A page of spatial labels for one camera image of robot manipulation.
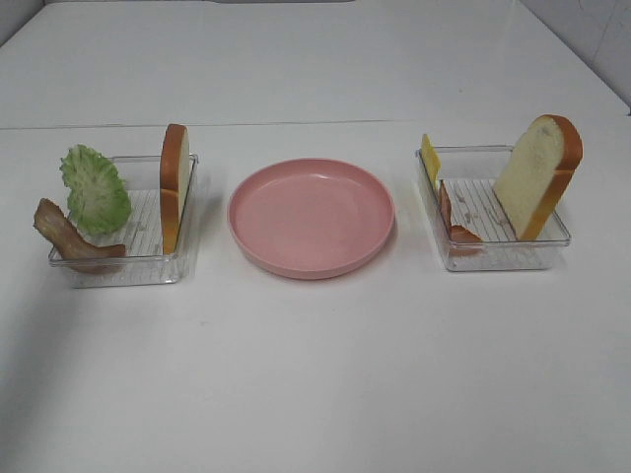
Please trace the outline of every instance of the clear plastic container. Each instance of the clear plastic container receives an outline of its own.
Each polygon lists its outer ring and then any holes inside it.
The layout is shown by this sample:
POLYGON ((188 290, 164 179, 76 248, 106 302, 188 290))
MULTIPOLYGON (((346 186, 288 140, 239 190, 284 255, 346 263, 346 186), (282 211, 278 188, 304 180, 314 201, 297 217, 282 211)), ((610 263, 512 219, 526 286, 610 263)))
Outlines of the clear plastic container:
POLYGON ((417 151, 422 172, 420 190, 439 252, 450 271, 547 269, 570 234, 554 212, 536 240, 517 240, 493 183, 507 164, 511 146, 436 147, 442 162, 439 179, 450 194, 452 224, 477 234, 482 242, 459 242, 449 236, 435 186, 417 151))
POLYGON ((175 252, 162 253, 160 220, 160 156, 115 157, 119 175, 125 180, 132 214, 118 232, 88 237, 102 246, 124 243, 122 258, 63 259, 53 247, 48 254, 50 266, 59 268, 73 288, 136 286, 175 283, 189 271, 196 257, 193 228, 197 203, 196 155, 190 155, 190 181, 182 212, 175 252))

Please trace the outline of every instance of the toast slice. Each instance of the toast slice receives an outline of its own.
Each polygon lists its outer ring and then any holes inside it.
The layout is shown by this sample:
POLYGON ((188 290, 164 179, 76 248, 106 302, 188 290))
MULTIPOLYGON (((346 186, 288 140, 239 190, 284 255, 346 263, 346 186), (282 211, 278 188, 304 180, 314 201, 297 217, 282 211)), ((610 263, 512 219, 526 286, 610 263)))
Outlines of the toast slice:
POLYGON ((493 185, 517 239, 536 239, 583 157, 579 132, 567 118, 541 115, 524 133, 493 185))
POLYGON ((185 126, 170 124, 160 158, 160 217, 164 254, 173 253, 177 246, 189 178, 188 131, 185 126))

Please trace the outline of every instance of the white wall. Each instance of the white wall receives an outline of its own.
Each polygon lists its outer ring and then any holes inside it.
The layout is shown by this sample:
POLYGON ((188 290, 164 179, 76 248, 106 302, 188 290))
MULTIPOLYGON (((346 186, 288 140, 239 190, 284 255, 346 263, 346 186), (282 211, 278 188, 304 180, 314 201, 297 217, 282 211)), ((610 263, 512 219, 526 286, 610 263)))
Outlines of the white wall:
POLYGON ((522 0, 631 106, 631 0, 522 0))
POLYGON ((0 44, 43 7, 43 0, 0 0, 0 44))

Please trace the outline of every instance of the pink plate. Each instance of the pink plate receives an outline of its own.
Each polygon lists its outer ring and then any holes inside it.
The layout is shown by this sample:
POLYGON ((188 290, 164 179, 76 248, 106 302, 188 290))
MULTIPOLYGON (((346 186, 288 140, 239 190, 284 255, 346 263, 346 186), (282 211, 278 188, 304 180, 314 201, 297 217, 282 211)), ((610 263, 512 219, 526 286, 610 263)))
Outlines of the pink plate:
POLYGON ((394 206, 365 170, 304 159, 247 178, 231 198, 228 219, 255 264, 288 278, 324 279, 357 269, 382 249, 394 206))

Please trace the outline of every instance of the white tabletop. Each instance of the white tabletop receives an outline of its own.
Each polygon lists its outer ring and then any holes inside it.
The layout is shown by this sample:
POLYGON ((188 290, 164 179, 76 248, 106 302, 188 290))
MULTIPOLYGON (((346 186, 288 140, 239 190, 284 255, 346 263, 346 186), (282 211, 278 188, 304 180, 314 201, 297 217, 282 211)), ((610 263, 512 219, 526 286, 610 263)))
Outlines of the white tabletop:
POLYGON ((629 125, 579 119, 585 158, 552 270, 454 274, 413 152, 512 143, 531 117, 190 127, 207 206, 194 274, 66 289, 32 228, 77 142, 157 153, 164 128, 0 131, 0 470, 622 472, 631 464, 629 125), (344 277, 249 263, 226 203, 255 170, 328 157, 388 186, 397 231, 344 277))
POLYGON ((0 128, 623 116, 519 1, 53 3, 0 48, 0 128))

